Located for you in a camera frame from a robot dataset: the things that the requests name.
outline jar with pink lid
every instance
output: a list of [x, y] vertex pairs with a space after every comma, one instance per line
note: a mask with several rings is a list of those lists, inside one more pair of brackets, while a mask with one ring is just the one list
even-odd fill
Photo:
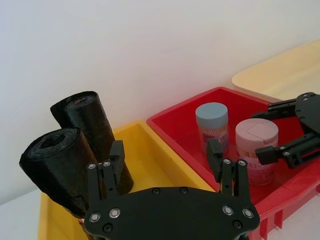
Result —
[[275, 163], [261, 165], [256, 149], [278, 145], [278, 126], [272, 121], [251, 118], [235, 127], [235, 142], [238, 157], [247, 161], [249, 183], [253, 185], [269, 184], [274, 178]]

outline garbage bag roll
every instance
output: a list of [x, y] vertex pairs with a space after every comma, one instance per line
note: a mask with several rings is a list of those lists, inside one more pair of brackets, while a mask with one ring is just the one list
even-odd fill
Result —
[[19, 162], [42, 192], [77, 218], [84, 218], [89, 208], [89, 163], [98, 162], [79, 128], [63, 128], [39, 137]]
[[96, 92], [74, 94], [57, 102], [50, 110], [62, 128], [80, 128], [83, 131], [99, 163], [109, 159], [115, 137]]

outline red bin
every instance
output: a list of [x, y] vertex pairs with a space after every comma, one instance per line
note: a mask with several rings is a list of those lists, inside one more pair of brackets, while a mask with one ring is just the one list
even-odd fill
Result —
[[[229, 116], [229, 151], [226, 157], [237, 159], [235, 128], [252, 114], [265, 112], [269, 102], [225, 87], [196, 95], [150, 117], [147, 124], [213, 189], [219, 189], [201, 149], [195, 111], [202, 104], [218, 102], [227, 106]], [[279, 145], [304, 135], [296, 117], [277, 119]], [[250, 234], [251, 240], [267, 240], [268, 233], [320, 192], [320, 159], [290, 169], [284, 160], [275, 167], [272, 183], [250, 186], [251, 201], [261, 223]]]

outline black metal plate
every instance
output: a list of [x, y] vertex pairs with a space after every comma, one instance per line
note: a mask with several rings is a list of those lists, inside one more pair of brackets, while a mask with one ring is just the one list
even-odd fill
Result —
[[[237, 196], [190, 187], [187, 193], [180, 187], [160, 187], [159, 194], [153, 189], [109, 196], [90, 206], [84, 221], [86, 230], [110, 240], [237, 240], [260, 223], [255, 207]], [[234, 214], [225, 214], [224, 206], [231, 207]], [[120, 209], [118, 218], [109, 217], [113, 208]], [[243, 209], [251, 210], [254, 217], [244, 216]], [[90, 222], [94, 213], [101, 217]], [[110, 232], [104, 232], [106, 224], [112, 225]]]
[[320, 95], [313, 92], [296, 98], [295, 114], [305, 126], [320, 134]]

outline product label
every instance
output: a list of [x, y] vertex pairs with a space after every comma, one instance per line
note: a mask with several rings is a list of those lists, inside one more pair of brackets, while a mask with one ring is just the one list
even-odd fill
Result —
[[228, 134], [228, 124], [224, 125], [218, 129], [205, 129], [199, 128], [200, 137], [203, 141], [203, 151], [207, 151], [207, 145], [209, 139], [218, 139], [219, 143], [222, 145], [222, 149], [226, 152], [229, 147], [229, 134]]
[[261, 165], [254, 152], [247, 152], [241, 148], [236, 148], [239, 159], [246, 160], [248, 163], [249, 183], [254, 185], [265, 185], [272, 181], [274, 176], [275, 164]]

